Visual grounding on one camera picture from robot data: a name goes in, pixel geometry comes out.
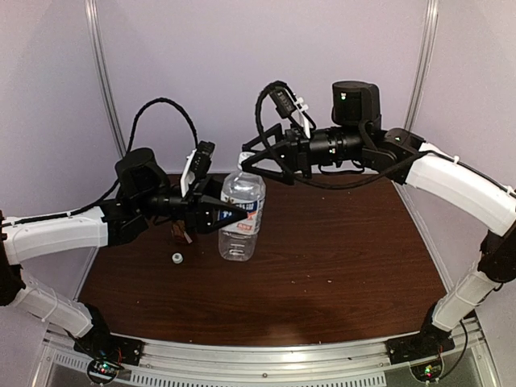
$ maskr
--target bottle cap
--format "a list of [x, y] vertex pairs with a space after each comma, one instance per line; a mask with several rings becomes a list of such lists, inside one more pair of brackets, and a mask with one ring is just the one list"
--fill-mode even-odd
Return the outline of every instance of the bottle cap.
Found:
[[252, 152], [241, 152], [239, 154], [239, 163], [238, 163], [238, 167], [240, 170], [242, 170], [242, 163], [247, 160], [249, 157], [251, 157], [252, 155], [254, 155], [254, 153]]

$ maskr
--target black bracket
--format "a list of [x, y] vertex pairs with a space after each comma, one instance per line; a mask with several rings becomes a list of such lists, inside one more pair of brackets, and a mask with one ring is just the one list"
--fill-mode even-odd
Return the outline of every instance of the black bracket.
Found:
[[73, 338], [73, 350], [85, 353], [95, 360], [106, 360], [114, 364], [119, 362], [121, 355], [122, 363], [138, 365], [144, 342], [112, 335], [100, 311], [95, 306], [85, 306], [91, 314], [94, 326], [81, 338]]
[[421, 360], [455, 348], [451, 332], [440, 330], [431, 323], [435, 306], [436, 303], [428, 310], [419, 333], [387, 340], [385, 345], [391, 364]]

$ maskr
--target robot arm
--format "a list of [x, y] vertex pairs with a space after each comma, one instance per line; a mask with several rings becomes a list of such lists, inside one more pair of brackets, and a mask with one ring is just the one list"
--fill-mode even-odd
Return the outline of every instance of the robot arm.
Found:
[[[94, 306], [67, 299], [46, 286], [21, 264], [33, 257], [74, 248], [130, 243], [161, 217], [181, 220], [187, 231], [209, 233], [247, 217], [239, 207], [221, 202], [222, 182], [207, 176], [214, 145], [202, 141], [188, 157], [181, 187], [171, 185], [151, 149], [127, 153], [116, 165], [120, 189], [103, 200], [69, 213], [35, 218], [3, 218], [0, 213], [0, 306], [16, 306], [65, 329], [93, 358], [118, 358], [124, 349]], [[217, 220], [220, 210], [231, 212]], [[133, 356], [130, 350], [127, 356]]]
[[[243, 162], [243, 170], [292, 185], [298, 181], [324, 189], [351, 189], [381, 177], [423, 189], [479, 219], [488, 228], [481, 258], [455, 288], [428, 311], [421, 331], [387, 343], [392, 364], [437, 355], [453, 348], [449, 336], [462, 318], [503, 283], [516, 278], [516, 194], [509, 186], [475, 171], [441, 152], [422, 137], [394, 128], [381, 129], [377, 86], [341, 81], [333, 85], [332, 120], [336, 127], [312, 131], [310, 136], [292, 125], [283, 132], [277, 124], [267, 131], [261, 124], [261, 103], [270, 96], [284, 118], [294, 112], [292, 90], [281, 81], [268, 85], [258, 97], [256, 126], [259, 136], [243, 146], [255, 155]], [[274, 138], [274, 144], [268, 139]], [[263, 150], [255, 149], [263, 144]], [[261, 168], [262, 160], [274, 160], [281, 171]], [[340, 167], [351, 160], [377, 175], [347, 185], [312, 181], [312, 166]], [[346, 171], [356, 173], [358, 170]]]

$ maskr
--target cable tie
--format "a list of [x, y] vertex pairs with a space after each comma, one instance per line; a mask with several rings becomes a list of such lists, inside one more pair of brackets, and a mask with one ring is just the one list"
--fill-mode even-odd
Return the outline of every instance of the cable tie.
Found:
[[301, 97], [296, 99], [295, 104], [299, 111], [307, 111], [308, 110], [308, 105], [306, 105], [304, 102], [305, 102], [305, 100]]
[[511, 187], [510, 185], [506, 185], [506, 192], [507, 192], [507, 196], [511, 196], [511, 194], [514, 194], [514, 188]]

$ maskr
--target white cable clip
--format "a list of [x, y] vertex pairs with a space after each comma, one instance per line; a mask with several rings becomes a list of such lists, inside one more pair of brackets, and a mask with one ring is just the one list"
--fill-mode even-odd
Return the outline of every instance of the white cable clip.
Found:
[[305, 100], [301, 97], [296, 99], [296, 102], [295, 102], [297, 109], [301, 112], [308, 110], [308, 105], [306, 105], [304, 102], [305, 102]]
[[54, 296], [54, 307], [47, 313], [47, 315], [45, 317], [43, 317], [41, 319], [41, 322], [42, 323], [45, 323], [47, 321], [47, 318], [49, 318], [50, 316], [52, 316], [52, 313], [54, 313], [57, 309], [57, 306], [59, 305], [59, 301], [57, 300], [57, 294], [56, 294], [56, 291], [51, 288], [51, 291], [53, 293], [53, 296]]
[[507, 196], [511, 196], [511, 194], [514, 194], [514, 188], [511, 187], [510, 185], [506, 185], [506, 193], [507, 193]]

